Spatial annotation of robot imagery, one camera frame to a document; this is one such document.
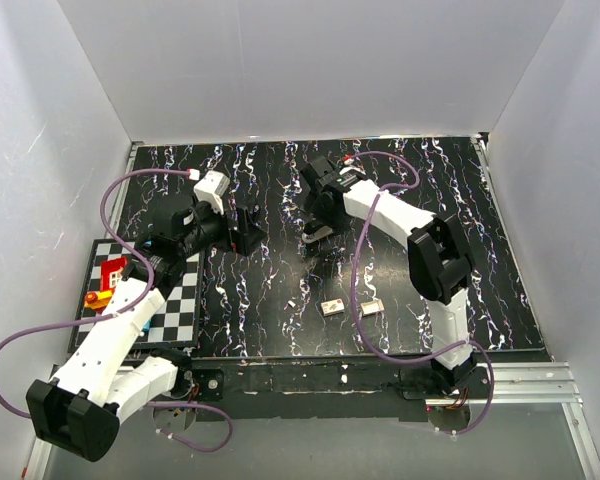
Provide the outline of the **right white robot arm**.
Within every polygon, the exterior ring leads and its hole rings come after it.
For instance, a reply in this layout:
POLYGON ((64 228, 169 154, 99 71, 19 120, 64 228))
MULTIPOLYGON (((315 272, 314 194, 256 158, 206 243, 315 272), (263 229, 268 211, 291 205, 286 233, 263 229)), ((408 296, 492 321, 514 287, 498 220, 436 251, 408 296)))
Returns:
POLYGON ((433 388, 455 397, 476 367, 468 332, 468 288, 475 259, 459 218, 441 217, 391 194, 352 166, 319 156, 300 171, 309 187, 304 204, 311 220, 303 240, 315 242, 343 230, 352 219, 375 227, 407 251, 411 284, 429 309, 433 351, 425 356, 433 388))

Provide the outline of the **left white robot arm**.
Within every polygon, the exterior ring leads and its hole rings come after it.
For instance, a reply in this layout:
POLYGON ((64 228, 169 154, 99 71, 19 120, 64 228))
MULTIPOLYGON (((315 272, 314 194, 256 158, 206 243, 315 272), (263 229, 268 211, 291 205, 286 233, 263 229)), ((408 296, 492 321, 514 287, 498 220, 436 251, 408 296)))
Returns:
POLYGON ((188 397, 191 361, 175 349, 152 351, 130 373, 119 367, 145 324, 166 303, 193 255, 214 247, 249 256, 265 237, 257 204, 215 212, 193 196, 165 198, 134 242, 112 299, 71 358, 48 381, 36 380, 26 402, 38 438, 88 461, 100 460, 120 426, 156 397, 188 397))

